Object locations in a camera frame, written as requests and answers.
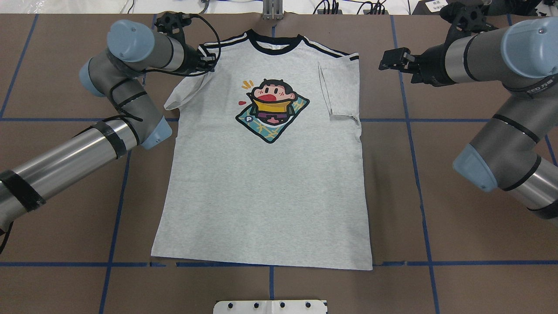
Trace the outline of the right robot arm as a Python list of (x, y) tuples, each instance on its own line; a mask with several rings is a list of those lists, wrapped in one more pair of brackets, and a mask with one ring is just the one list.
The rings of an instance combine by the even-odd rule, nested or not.
[(412, 74), (413, 84), (446, 87), (498, 82), (509, 98), (453, 162), (483, 191), (496, 188), (530, 212), (557, 222), (557, 167), (534, 147), (557, 125), (557, 18), (492, 29), (484, 18), (459, 17), (443, 44), (420, 55), (384, 52), (379, 70)]

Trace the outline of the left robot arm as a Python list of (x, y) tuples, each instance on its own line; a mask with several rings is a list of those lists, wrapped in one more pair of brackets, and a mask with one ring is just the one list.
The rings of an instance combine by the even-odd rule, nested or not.
[(134, 147), (151, 149), (172, 134), (139, 78), (149, 71), (187, 77), (215, 68), (218, 58), (186, 44), (184, 27), (196, 14), (165, 12), (155, 29), (118, 20), (106, 36), (107, 47), (81, 68), (82, 85), (106, 97), (117, 115), (102, 119), (68, 142), (1, 173), (1, 235), (12, 222), (38, 209), (70, 185), (122, 158)]

